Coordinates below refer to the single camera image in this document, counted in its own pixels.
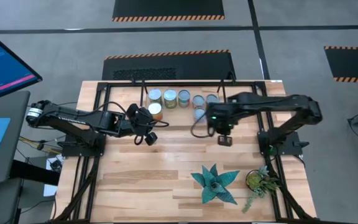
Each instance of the orange and black stripe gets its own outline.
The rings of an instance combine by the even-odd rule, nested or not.
[[[328,49],[358,50],[358,47],[324,46],[324,50],[328,50]]]
[[[358,83],[358,78],[356,77],[334,77],[334,80],[337,82],[353,82]]]
[[[149,21],[204,21],[204,20],[224,20],[221,15],[203,16],[129,16],[113,17],[113,22],[149,22]]]
[[[105,60],[119,59],[119,58],[136,58],[136,57],[158,57],[169,55],[192,55],[192,54],[215,54],[215,53],[230,53],[230,50],[195,50],[189,52],[167,52],[167,53],[154,53],[154,54],[137,54],[137,55],[116,55],[108,56]]]

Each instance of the food can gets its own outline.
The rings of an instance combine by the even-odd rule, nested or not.
[[[209,94],[206,96],[206,103],[219,103],[219,97],[215,94]]]
[[[194,110],[194,121],[199,120],[200,117],[204,116],[205,114],[205,110],[202,108],[197,108]],[[203,121],[205,121],[205,116],[203,118],[201,118],[198,122],[202,123]]]
[[[165,90],[164,92],[164,103],[167,108],[175,108],[177,102],[177,92],[175,90]]]
[[[161,90],[159,89],[152,89],[149,91],[149,99],[151,103],[159,103],[162,105],[162,97],[161,97]]]
[[[162,120],[162,107],[159,103],[151,103],[149,105],[149,112],[153,115],[153,118],[157,121]]]
[[[194,96],[193,97],[193,107],[194,107],[194,109],[204,108],[205,107],[204,97],[202,97],[200,95]]]
[[[185,108],[190,104],[190,92],[187,90],[181,90],[178,94],[179,106]]]

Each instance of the concrete floor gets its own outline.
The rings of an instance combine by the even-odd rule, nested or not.
[[[260,26],[358,25],[358,1],[254,2]],[[0,30],[252,25],[245,0],[224,0],[225,21],[117,24],[111,22],[113,5],[109,0],[0,0]],[[261,36],[271,79],[283,80],[288,94],[311,96],[323,112],[323,122],[299,131],[301,140],[311,143],[304,159],[318,216],[358,223],[358,138],[346,122],[358,113],[358,83],[334,82],[323,50],[325,45],[358,46],[358,30],[262,31]],[[262,79],[252,31],[4,34],[0,40],[43,76],[42,83],[28,88],[31,102],[76,101],[83,80],[101,79],[108,55],[229,49],[238,79]],[[24,125],[22,135],[51,139],[61,133]],[[43,155],[25,145],[19,149],[30,157]],[[38,206],[20,223],[44,222],[51,207]]]

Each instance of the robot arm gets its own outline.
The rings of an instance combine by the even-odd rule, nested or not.
[[[151,133],[155,121],[150,112],[130,105],[124,113],[114,111],[92,112],[75,110],[58,106],[50,101],[40,101],[31,104],[31,109],[25,120],[32,128],[50,126],[75,138],[73,142],[60,142],[60,146],[77,146],[97,148],[102,144],[105,135],[121,138],[124,136],[140,136],[140,144],[145,136],[146,143],[151,146],[156,140],[155,133]],[[89,126],[81,129],[75,124]]]
[[[227,103],[209,103],[206,110],[208,134],[221,134],[218,144],[231,146],[230,135],[234,125],[242,118],[259,112],[295,111],[295,115],[278,128],[268,130],[268,144],[282,144],[285,138],[305,124],[318,124],[322,115],[318,103],[304,95],[259,96],[242,92],[227,99]]]

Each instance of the green plant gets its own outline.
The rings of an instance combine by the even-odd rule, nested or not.
[[[277,178],[269,176],[267,166],[261,166],[258,170],[252,170],[246,178],[246,184],[248,188],[252,190],[252,194],[247,199],[247,203],[242,212],[245,213],[248,211],[256,197],[263,198],[266,193],[274,194],[279,187],[276,181],[278,181]]]
[[[237,170],[218,175],[215,164],[211,170],[203,166],[203,174],[192,173],[191,175],[203,187],[203,193],[201,194],[203,203],[207,203],[215,197],[218,197],[223,202],[230,202],[237,205],[237,202],[230,192],[227,191],[226,187],[233,182],[239,172],[240,171]]]

